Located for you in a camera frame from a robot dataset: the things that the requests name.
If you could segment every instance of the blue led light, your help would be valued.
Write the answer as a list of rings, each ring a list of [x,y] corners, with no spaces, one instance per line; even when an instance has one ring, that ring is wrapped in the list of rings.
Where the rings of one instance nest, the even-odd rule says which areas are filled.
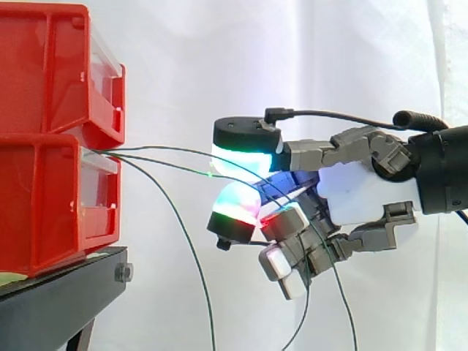
[[[220,148],[214,144],[212,154],[214,156],[222,157],[223,159],[228,159],[229,161],[252,171],[262,178],[268,177],[268,174],[270,173],[272,160],[272,156],[270,154],[231,151]],[[226,175],[242,181],[251,182],[257,182],[260,180],[257,176],[220,159],[213,158],[212,165],[223,176]]]
[[[228,184],[219,194],[213,212],[256,225],[262,200],[257,190],[239,182]]]

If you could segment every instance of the metal bolt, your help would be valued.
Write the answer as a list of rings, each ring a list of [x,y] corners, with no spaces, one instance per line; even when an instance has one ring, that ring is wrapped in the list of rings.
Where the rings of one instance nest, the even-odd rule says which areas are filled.
[[[116,282],[128,283],[133,279],[133,264],[119,263],[116,267]]]

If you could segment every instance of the stacked red bins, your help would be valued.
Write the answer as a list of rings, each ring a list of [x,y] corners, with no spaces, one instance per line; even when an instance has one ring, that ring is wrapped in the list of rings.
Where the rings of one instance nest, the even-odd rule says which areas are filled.
[[[69,4],[0,2],[0,272],[36,276],[118,240],[124,68]]]

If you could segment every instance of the white fabric background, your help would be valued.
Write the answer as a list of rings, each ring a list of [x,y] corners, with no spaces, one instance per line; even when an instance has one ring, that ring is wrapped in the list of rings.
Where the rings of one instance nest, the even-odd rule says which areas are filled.
[[[390,121],[400,109],[465,124],[463,0],[85,1],[128,71],[127,145],[211,147],[222,116],[267,106],[310,107]],[[318,118],[283,125],[285,139],[328,139],[351,127]],[[157,158],[208,170],[208,160]],[[205,229],[222,181],[146,166],[165,185],[194,239],[221,351],[280,350],[303,302],[284,301],[258,248],[215,249]],[[124,170],[122,239],[135,280],[97,319],[92,351],[210,349],[203,292],[182,232],[161,194]],[[467,230],[454,216],[420,217],[394,252],[339,265],[360,350],[465,350]],[[291,350],[352,350],[331,272],[314,280]]]

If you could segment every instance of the wire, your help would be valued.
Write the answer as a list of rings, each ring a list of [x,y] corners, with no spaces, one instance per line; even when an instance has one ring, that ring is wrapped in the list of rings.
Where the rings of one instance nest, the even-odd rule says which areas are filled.
[[[216,337],[214,333],[214,317],[213,317],[213,309],[211,307],[211,299],[210,299],[210,293],[208,291],[208,285],[206,284],[206,279],[205,279],[205,274],[203,273],[202,266],[200,264],[200,260],[198,259],[197,252],[195,250],[195,246],[192,242],[192,239],[190,238],[190,235],[185,227],[184,221],[182,220],[182,217],[180,213],[178,212],[176,206],[174,205],[173,201],[171,200],[169,194],[165,191],[165,189],[162,187],[162,185],[148,172],[146,172],[143,168],[140,166],[136,165],[133,162],[130,162],[126,160],[125,158],[122,157],[117,157],[117,159],[120,159],[121,161],[127,163],[128,165],[132,166],[133,168],[139,170],[141,173],[143,173],[145,176],[147,176],[153,183],[156,185],[159,190],[162,192],[162,194],[165,196],[166,200],[169,202],[170,207],[174,211],[175,216],[177,217],[177,220],[179,224],[181,225],[182,231],[184,232],[185,238],[187,240],[187,243],[189,244],[190,251],[192,252],[192,256],[195,260],[195,264],[197,265],[197,270],[198,274],[200,275],[200,279],[202,282],[203,286],[203,292],[205,293],[205,299],[206,299],[206,305],[208,307],[208,317],[210,320],[210,331],[211,331],[211,349],[212,351],[216,351]]]
[[[458,214],[458,217],[460,217],[461,220],[465,222],[466,225],[468,225],[468,216],[466,213],[464,213],[463,211],[457,211],[456,214]]]
[[[266,182],[268,185],[270,185],[275,190],[277,190],[279,192],[279,194],[281,194],[283,197],[285,197],[288,200],[288,202],[291,202],[290,197],[288,197],[287,194],[285,194],[275,184],[271,183],[268,179],[260,177],[258,174],[256,174],[256,172],[252,172],[250,169],[245,168],[245,167],[243,167],[241,165],[238,165],[237,163],[232,162],[229,159],[225,159],[225,158],[213,155],[213,154],[209,154],[207,152],[192,150],[190,148],[176,148],[176,147],[172,147],[172,146],[140,146],[140,147],[137,147],[137,148],[115,148],[115,149],[109,149],[109,150],[104,150],[104,151],[94,150],[94,152],[96,152],[97,154],[103,154],[103,153],[109,152],[109,151],[139,151],[139,150],[151,150],[151,149],[182,151],[182,152],[187,152],[187,153],[190,153],[190,154],[197,154],[197,155],[202,155],[202,156],[207,156],[207,157],[213,157],[214,159],[219,159],[219,160],[221,160],[223,162],[227,162],[227,163],[229,163],[229,164],[231,164],[233,166],[239,167],[242,170],[245,170],[246,172],[258,177],[259,180]]]
[[[228,162],[228,163],[230,163],[230,164],[232,164],[232,165],[234,165],[236,167],[239,167],[239,168],[241,168],[241,169],[243,169],[243,170],[257,176],[261,181],[266,182],[267,184],[272,186],[274,189],[276,189],[281,195],[283,195],[287,199],[288,202],[292,201],[291,198],[288,195],[286,195],[285,193],[283,193],[283,191],[281,189],[279,189],[277,186],[272,184],[269,180],[260,177],[255,172],[252,172],[251,170],[249,170],[249,169],[247,169],[245,167],[242,167],[242,166],[240,166],[240,165],[238,165],[238,164],[236,164],[236,163],[234,163],[234,162],[232,162],[232,161],[230,161],[228,159],[224,159],[222,157],[215,156],[215,155],[203,152],[203,151],[192,150],[192,149],[189,149],[189,148],[177,148],[177,147],[171,147],[171,146],[140,146],[140,147],[135,147],[135,148],[117,148],[117,149],[110,149],[110,150],[104,150],[104,151],[96,150],[95,152],[97,152],[98,154],[105,154],[105,153],[109,153],[111,151],[139,151],[139,150],[148,150],[148,149],[182,151],[182,152],[187,152],[187,153],[191,153],[191,154],[199,154],[199,155],[202,155],[202,156],[208,156],[208,157],[213,157],[215,159],[220,159],[220,160],[222,160],[224,162]],[[344,306],[345,306],[345,308],[347,310],[348,318],[350,320],[350,326],[351,326],[351,330],[352,330],[352,338],[353,338],[353,342],[354,342],[354,350],[358,351],[358,342],[357,342],[357,335],[356,335],[356,330],[355,330],[354,319],[352,317],[352,312],[351,312],[350,305],[348,304],[346,295],[344,294],[344,289],[343,289],[343,286],[342,286],[341,279],[339,277],[338,271],[336,270],[335,262],[333,261],[333,257],[331,255],[330,249],[326,245],[326,243],[323,240],[322,236],[319,234],[320,231],[318,231],[317,228],[315,228],[315,226],[313,225],[312,222],[310,222],[310,224],[316,230],[317,235],[319,236],[319,238],[320,238],[320,240],[322,242],[322,245],[325,247],[325,251],[327,252],[328,258],[330,259],[330,262],[331,262],[331,265],[332,265],[332,268],[333,268],[333,272],[335,273],[336,283],[338,284],[339,292],[341,294],[341,299],[343,300],[343,304],[344,304]],[[304,254],[304,257],[306,257],[306,251],[305,250],[303,251],[303,254]],[[298,333],[299,333],[299,331],[296,331],[294,339],[298,335]]]
[[[242,181],[241,179],[238,179],[238,178],[229,177],[228,175],[225,176],[225,175],[219,175],[219,174],[205,173],[205,172],[202,172],[200,170],[193,170],[192,168],[183,167],[183,166],[179,166],[179,165],[174,165],[173,163],[159,161],[158,159],[150,159],[148,157],[133,156],[133,155],[127,155],[127,154],[116,154],[114,152],[109,152],[109,151],[101,151],[101,154],[108,155],[108,156],[113,156],[113,157],[117,157],[117,158],[125,157],[127,159],[138,159],[140,161],[147,161],[147,162],[151,162],[151,163],[156,163],[158,165],[164,165],[164,166],[172,167],[172,168],[175,168],[177,170],[184,170],[186,172],[198,174],[199,176],[206,176],[206,177],[209,177],[209,178],[219,178],[219,179],[228,179],[228,180],[231,180],[231,181],[238,181],[239,183],[247,185],[248,187],[252,188],[253,190],[256,190],[256,191],[260,192],[260,190],[255,185],[250,184],[247,181]],[[282,207],[282,204],[280,202],[278,202],[278,200],[272,198],[272,196],[266,194],[264,191],[261,191],[261,192],[263,192],[263,194],[271,202],[274,202],[279,207]]]
[[[334,119],[341,119],[342,121],[349,121],[349,122],[355,122],[355,123],[360,123],[360,124],[366,124],[368,126],[373,126],[373,127],[382,128],[382,129],[398,130],[398,131],[404,131],[405,130],[405,129],[401,128],[401,127],[394,126],[392,124],[371,121],[369,119],[365,119],[365,118],[361,118],[361,117],[357,117],[357,116],[352,116],[352,115],[347,115],[346,113],[337,113],[337,112],[319,111],[319,110],[294,110],[290,114],[291,114],[292,117],[296,117],[296,116],[328,117],[328,118],[334,118]]]
[[[344,307],[346,309],[346,313],[348,315],[348,320],[350,321],[351,332],[352,332],[352,343],[354,345],[354,351],[358,351],[358,335],[356,333],[354,318],[352,316],[350,304],[348,303],[348,300],[346,298],[346,294],[344,293],[343,284],[341,283],[341,279],[339,277],[338,270],[336,269],[335,263],[333,262],[333,258],[331,256],[330,249],[328,248],[325,240],[323,240],[322,236],[320,234],[318,234],[319,232],[318,232],[317,228],[315,227],[314,223],[312,223],[312,221],[310,221],[309,223],[315,229],[315,231],[317,232],[317,235],[320,238],[320,241],[322,242],[322,245],[325,247],[325,251],[327,252],[328,257],[330,258],[331,267],[332,267],[333,272],[335,274],[336,283],[338,284],[338,289],[339,289],[339,292],[340,292],[340,295],[341,295],[341,299],[343,300],[343,304],[344,304]]]
[[[304,253],[304,261],[306,262],[306,289],[307,289],[307,295],[306,295],[306,305],[304,306],[304,311],[303,311],[303,314],[302,314],[302,318],[301,318],[301,321],[299,322],[299,325],[298,327],[296,328],[294,334],[292,335],[291,339],[286,343],[286,345],[282,348],[282,351],[285,351],[291,344],[292,342],[295,340],[295,338],[298,336],[299,332],[301,331],[302,329],[302,326],[304,325],[304,322],[306,321],[306,317],[307,317],[307,312],[309,311],[309,300],[310,300],[310,267],[309,267],[309,259],[307,258],[306,256],[306,248],[304,247],[304,243],[302,241],[302,238],[301,236],[299,235],[298,236],[298,239],[299,239],[299,244],[301,245],[301,248],[302,248],[302,251]]]

